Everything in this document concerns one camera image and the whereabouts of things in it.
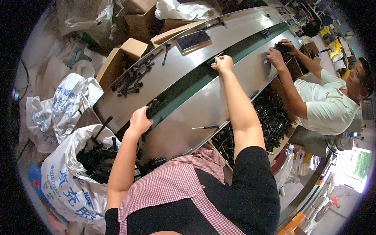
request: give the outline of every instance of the black shirt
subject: black shirt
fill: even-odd
[[[195,170],[205,195],[215,208],[245,234],[276,233],[280,201],[266,151],[252,146],[236,158],[232,185],[223,185],[212,175]],[[118,208],[106,211],[106,235],[119,234]],[[175,231],[188,234],[218,234],[191,199],[143,208],[127,218],[128,234]]]

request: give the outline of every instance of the mobile phone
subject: mobile phone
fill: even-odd
[[[176,39],[176,44],[182,52],[186,52],[205,42],[211,41],[205,30],[200,30]]]

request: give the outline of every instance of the man's arm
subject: man's arm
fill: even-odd
[[[307,119],[307,105],[300,97],[281,53],[271,47],[269,48],[267,58],[278,71],[283,88],[283,99],[286,102],[287,109],[295,116]]]
[[[299,51],[295,48],[294,44],[287,39],[281,40],[283,45],[287,45],[291,48],[291,55],[295,55],[303,64],[304,66],[315,75],[318,79],[321,80],[321,70],[323,69],[320,65],[315,63],[311,58],[306,56],[303,52]]]
[[[147,106],[133,113],[129,129],[125,132],[121,141],[108,179],[106,210],[118,208],[133,184],[137,142],[141,135],[153,124],[153,120],[146,118],[146,109]]]
[[[230,56],[220,56],[215,59],[212,68],[217,69],[222,78],[226,93],[226,102],[234,133],[235,151],[234,163],[239,152],[249,146],[259,146],[265,149],[264,135],[257,113],[232,73]]]

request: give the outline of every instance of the woman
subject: woman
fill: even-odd
[[[232,185],[209,144],[167,161],[133,184],[137,141],[153,121],[134,112],[107,186],[106,234],[276,233],[280,202],[255,109],[232,73],[230,56],[215,59],[235,140]]]

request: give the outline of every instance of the metal guide rail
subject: metal guide rail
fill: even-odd
[[[118,78],[94,105],[101,121],[110,115],[108,127],[117,133],[130,120],[133,112],[147,105],[190,71],[224,49],[284,20],[273,6],[246,9],[222,15],[188,29],[152,50]],[[212,43],[183,55],[175,39],[205,29]]]
[[[299,39],[286,30],[234,64],[233,73],[246,95],[251,96],[251,100],[277,75],[276,69],[266,58],[266,52],[284,38],[292,41],[297,48],[300,47]],[[147,134],[146,141],[141,146],[143,155],[140,163],[147,163],[156,156],[169,160],[191,154],[228,122],[224,87],[217,76]],[[219,128],[192,129],[211,125],[218,125]]]

